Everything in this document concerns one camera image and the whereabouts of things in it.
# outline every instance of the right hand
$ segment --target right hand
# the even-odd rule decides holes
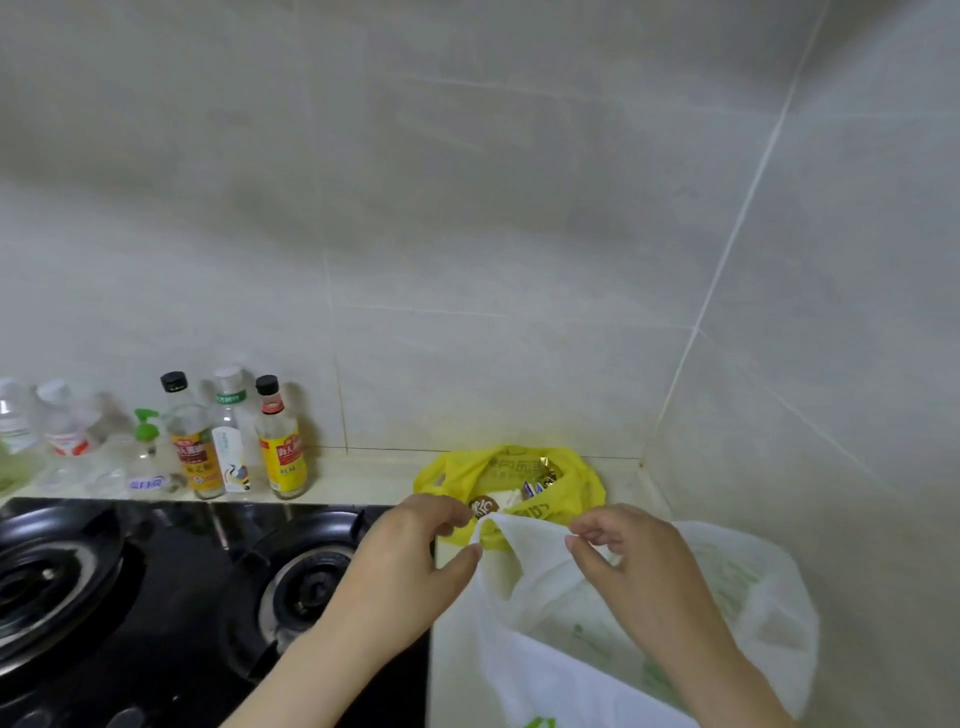
[[[680,532],[630,505],[601,506],[570,523],[566,546],[630,638],[668,673],[682,662],[739,650]],[[611,566],[591,545],[623,558]]]

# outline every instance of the white bottle cap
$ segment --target white bottle cap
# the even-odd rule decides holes
[[[230,364],[226,367],[221,367],[213,373],[220,380],[220,386],[218,392],[223,392],[224,394],[232,395],[237,392],[243,392],[246,387],[243,385],[243,369],[238,367],[236,364]]]
[[[70,400],[70,387],[62,379],[51,379],[36,388],[36,395],[49,404],[63,404]]]

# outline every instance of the wall tile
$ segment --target wall tile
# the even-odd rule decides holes
[[[0,13],[16,94],[5,126],[28,130],[45,182],[167,200],[220,231],[316,238],[291,8],[101,0]]]
[[[334,313],[352,448],[518,442],[636,457],[689,338],[683,328]]]
[[[333,296],[353,305],[690,326],[773,122],[367,83],[315,113]]]
[[[386,72],[768,111],[780,110],[823,7],[821,0],[359,5],[368,11],[370,63]]]
[[[822,619],[806,724],[952,724],[955,535],[928,528],[702,336],[645,464],[679,520],[755,533],[797,560]]]
[[[834,2],[804,69],[795,111],[960,109],[958,25],[954,0]]]
[[[705,331],[952,529],[960,441],[960,130],[796,121]]]
[[[320,259],[277,255],[252,233],[218,238],[163,206],[6,184],[0,257],[2,376],[62,376],[130,412],[165,408],[166,371],[183,369],[203,391],[235,362],[280,377],[308,444],[344,446]]]

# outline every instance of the black bottle cap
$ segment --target black bottle cap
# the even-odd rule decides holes
[[[254,384],[261,397],[269,397],[280,391],[280,382],[273,375],[258,376]]]
[[[167,372],[160,378],[164,392],[182,392],[186,389],[186,374],[183,372]]]

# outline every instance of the bottle label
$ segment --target bottle label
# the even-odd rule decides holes
[[[44,433],[47,442],[54,446],[57,455],[83,455],[90,449],[90,443],[83,432],[70,432],[66,435]]]
[[[210,491],[223,487],[209,428],[192,435],[171,435],[170,439],[191,488]]]
[[[167,479],[163,475],[157,477],[138,477],[129,481],[127,485],[132,491],[153,491],[162,488],[167,484]]]
[[[239,404],[247,398],[247,390],[240,392],[217,392],[218,404]]]
[[[0,441],[7,452],[18,452],[36,445],[36,435],[30,430],[30,422],[25,417],[12,417],[0,423]]]
[[[281,493],[290,493],[306,482],[306,462],[300,445],[300,432],[273,440],[260,438],[263,461],[267,464],[270,487]]]
[[[250,474],[247,472],[240,430],[236,427],[214,427],[213,445],[217,449],[224,486],[231,493],[246,493],[250,489]]]

